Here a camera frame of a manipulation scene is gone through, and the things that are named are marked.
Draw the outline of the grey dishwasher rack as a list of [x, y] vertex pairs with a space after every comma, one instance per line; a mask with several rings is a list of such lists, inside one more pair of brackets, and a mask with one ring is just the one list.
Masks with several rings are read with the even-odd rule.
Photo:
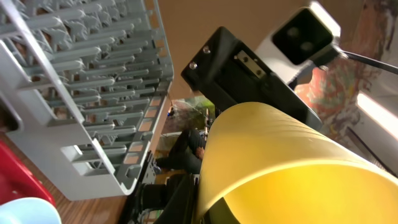
[[8, 138], [70, 200], [134, 191], [173, 78], [157, 1], [1, 0]]

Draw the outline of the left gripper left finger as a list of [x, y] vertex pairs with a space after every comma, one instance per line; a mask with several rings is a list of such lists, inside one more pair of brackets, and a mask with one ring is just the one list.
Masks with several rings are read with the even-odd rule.
[[197, 176], [184, 174], [155, 224], [191, 224], [197, 202]]

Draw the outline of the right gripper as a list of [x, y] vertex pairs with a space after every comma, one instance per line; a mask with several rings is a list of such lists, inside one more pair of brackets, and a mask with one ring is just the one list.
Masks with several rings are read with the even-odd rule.
[[199, 91], [224, 111], [245, 102], [273, 106], [319, 130], [322, 121], [294, 92], [227, 28], [219, 27], [181, 72], [192, 91]]

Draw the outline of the yellow plastic cup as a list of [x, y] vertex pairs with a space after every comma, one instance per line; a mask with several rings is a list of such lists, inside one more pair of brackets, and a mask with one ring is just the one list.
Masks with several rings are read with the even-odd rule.
[[240, 223], [396, 223], [397, 179], [263, 103], [222, 112], [205, 146], [195, 220], [223, 199]]

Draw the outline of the red serving tray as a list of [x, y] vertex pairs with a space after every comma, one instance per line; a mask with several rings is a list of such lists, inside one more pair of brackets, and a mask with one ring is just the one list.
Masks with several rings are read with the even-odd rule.
[[1, 205], [20, 198], [36, 197], [56, 206], [51, 193], [2, 141], [0, 166]]

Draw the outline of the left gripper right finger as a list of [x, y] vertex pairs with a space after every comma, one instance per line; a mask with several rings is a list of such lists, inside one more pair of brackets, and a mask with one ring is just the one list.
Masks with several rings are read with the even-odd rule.
[[240, 224], [236, 219], [225, 199], [220, 198], [212, 207], [204, 214], [201, 219], [202, 224]]

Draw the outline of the light blue bowl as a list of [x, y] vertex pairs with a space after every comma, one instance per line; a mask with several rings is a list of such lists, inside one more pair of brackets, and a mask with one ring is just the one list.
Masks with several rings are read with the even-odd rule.
[[1, 205], [1, 224], [61, 223], [57, 209], [41, 198], [19, 198]]

